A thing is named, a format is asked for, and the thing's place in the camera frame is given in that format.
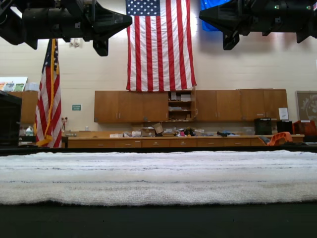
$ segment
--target black case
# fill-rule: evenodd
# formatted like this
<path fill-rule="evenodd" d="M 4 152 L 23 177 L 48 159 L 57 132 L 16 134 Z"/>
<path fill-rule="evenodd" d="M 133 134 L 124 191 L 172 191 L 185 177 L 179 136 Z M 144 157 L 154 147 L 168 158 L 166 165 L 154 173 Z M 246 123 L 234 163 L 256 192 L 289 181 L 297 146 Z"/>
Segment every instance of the black case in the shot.
<path fill-rule="evenodd" d="M 271 118 L 259 118 L 254 120 L 256 135 L 272 135 Z"/>
<path fill-rule="evenodd" d="M 0 148 L 19 145 L 22 99 L 0 91 Z"/>

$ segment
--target framed picture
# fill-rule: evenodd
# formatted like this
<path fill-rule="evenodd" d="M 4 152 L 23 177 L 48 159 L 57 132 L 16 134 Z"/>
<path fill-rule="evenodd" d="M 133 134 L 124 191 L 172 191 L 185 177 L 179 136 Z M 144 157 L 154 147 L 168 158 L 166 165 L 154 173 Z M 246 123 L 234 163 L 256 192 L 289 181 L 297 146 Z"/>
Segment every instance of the framed picture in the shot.
<path fill-rule="evenodd" d="M 296 91 L 299 120 L 317 121 L 317 91 Z"/>

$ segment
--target bottle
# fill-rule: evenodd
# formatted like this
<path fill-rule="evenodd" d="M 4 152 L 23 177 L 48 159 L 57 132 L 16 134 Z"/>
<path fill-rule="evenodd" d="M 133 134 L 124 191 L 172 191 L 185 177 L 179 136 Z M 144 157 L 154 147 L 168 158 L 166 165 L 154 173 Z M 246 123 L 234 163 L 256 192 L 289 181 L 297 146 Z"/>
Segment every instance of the bottle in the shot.
<path fill-rule="evenodd" d="M 26 136 L 33 136 L 33 128 L 31 126 L 29 126 L 26 130 L 25 130 L 25 135 Z"/>

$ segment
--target flag on pole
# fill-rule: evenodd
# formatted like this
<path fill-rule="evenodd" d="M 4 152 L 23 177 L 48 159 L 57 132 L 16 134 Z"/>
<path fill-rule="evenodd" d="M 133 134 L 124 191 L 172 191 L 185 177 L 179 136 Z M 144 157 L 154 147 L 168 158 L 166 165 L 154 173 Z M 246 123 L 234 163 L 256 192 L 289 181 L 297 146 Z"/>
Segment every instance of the flag on pole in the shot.
<path fill-rule="evenodd" d="M 196 85 L 190 0 L 126 0 L 127 90 L 175 91 Z"/>
<path fill-rule="evenodd" d="M 214 6 L 218 6 L 221 4 L 224 4 L 226 2 L 229 2 L 230 0 L 201 0 L 201 7 L 202 10 L 214 7 Z M 214 26 L 206 23 L 205 21 L 203 21 L 203 30 L 205 31 L 219 31 L 217 28 L 215 28 Z"/>
<path fill-rule="evenodd" d="M 35 112 L 37 145 L 61 147 L 61 127 L 58 42 L 57 39 L 50 39 L 42 68 Z"/>

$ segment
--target drawer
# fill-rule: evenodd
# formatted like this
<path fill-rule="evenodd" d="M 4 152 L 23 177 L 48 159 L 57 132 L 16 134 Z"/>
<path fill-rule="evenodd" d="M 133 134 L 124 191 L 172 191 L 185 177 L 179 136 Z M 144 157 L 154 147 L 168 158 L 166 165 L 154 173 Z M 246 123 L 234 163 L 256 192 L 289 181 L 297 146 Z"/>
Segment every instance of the drawer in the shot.
<path fill-rule="evenodd" d="M 294 137 L 293 142 L 304 142 L 304 138 L 303 137 Z"/>
<path fill-rule="evenodd" d="M 115 140 L 114 146 L 116 148 L 141 148 L 142 143 L 141 140 Z"/>
<path fill-rule="evenodd" d="M 266 146 L 260 139 L 251 139 L 251 146 Z"/>
<path fill-rule="evenodd" d="M 69 140 L 69 148 L 113 148 L 113 140 Z"/>
<path fill-rule="evenodd" d="M 224 146 L 224 139 L 198 139 L 197 147 Z"/>
<path fill-rule="evenodd" d="M 174 139 L 169 142 L 171 147 L 197 147 L 195 139 Z"/>
<path fill-rule="evenodd" d="M 225 146 L 250 146 L 251 140 L 247 138 L 227 138 L 224 140 Z"/>
<path fill-rule="evenodd" d="M 143 140 L 142 147 L 169 147 L 169 140 Z"/>

